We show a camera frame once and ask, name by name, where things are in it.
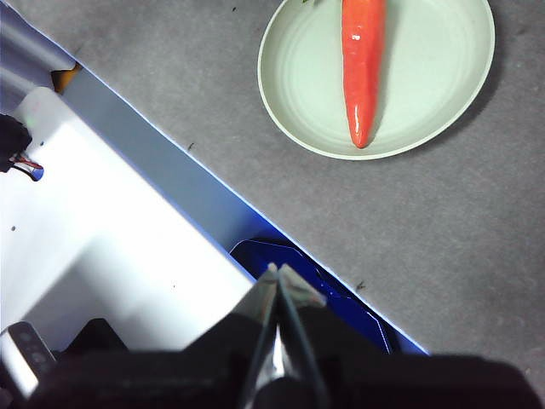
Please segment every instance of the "blue edge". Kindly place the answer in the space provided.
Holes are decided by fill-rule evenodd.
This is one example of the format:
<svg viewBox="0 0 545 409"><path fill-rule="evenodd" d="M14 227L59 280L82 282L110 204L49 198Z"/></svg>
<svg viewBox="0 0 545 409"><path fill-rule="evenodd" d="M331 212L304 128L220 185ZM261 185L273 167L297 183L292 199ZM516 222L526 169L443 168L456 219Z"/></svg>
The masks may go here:
<svg viewBox="0 0 545 409"><path fill-rule="evenodd" d="M82 70L63 100L253 279L269 262L288 263L327 297L332 311L385 353L427 354L192 157L191 147L180 147L157 130L91 72Z"/></svg>

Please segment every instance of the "gray floor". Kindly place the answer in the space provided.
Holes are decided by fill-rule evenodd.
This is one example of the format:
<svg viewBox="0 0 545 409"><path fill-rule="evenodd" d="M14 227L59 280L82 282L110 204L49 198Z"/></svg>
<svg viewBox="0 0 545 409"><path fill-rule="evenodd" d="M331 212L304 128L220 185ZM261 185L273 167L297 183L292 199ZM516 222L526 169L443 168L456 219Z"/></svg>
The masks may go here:
<svg viewBox="0 0 545 409"><path fill-rule="evenodd" d="M255 65L278 0L8 3L424 347L513 362L545 396L545 3L490 0L496 58L470 110L367 163L267 116Z"/></svg>

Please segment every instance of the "orange carrot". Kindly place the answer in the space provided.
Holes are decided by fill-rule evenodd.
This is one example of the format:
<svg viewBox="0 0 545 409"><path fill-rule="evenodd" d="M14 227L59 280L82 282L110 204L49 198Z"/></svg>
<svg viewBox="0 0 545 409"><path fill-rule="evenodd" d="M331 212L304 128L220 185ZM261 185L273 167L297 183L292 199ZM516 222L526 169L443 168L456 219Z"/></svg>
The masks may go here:
<svg viewBox="0 0 545 409"><path fill-rule="evenodd" d="M386 0L342 0L342 58L348 127L356 147L365 147L376 113Z"/></svg>

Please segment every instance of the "light green plate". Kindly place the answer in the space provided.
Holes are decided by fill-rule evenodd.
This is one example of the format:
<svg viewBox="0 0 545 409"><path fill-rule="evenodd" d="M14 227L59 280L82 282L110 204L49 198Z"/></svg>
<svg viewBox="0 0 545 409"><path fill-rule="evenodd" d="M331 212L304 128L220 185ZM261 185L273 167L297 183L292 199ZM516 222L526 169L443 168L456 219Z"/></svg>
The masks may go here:
<svg viewBox="0 0 545 409"><path fill-rule="evenodd" d="M389 0L381 103L372 142L350 140L342 91L341 0L284 0L261 41L261 97L303 147L343 159L395 155L429 141L469 107L494 53L486 0Z"/></svg>

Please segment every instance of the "white platform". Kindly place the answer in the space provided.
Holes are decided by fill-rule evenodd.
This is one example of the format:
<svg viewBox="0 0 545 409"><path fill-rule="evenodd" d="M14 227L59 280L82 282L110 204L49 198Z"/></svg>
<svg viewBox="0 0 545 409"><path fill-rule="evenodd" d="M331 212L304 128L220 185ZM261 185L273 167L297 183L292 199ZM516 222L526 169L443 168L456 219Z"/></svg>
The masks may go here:
<svg viewBox="0 0 545 409"><path fill-rule="evenodd" d="M182 349L250 288L52 91L36 89L15 115L45 174L0 175L2 328L27 319L63 349L102 317L132 349Z"/></svg>

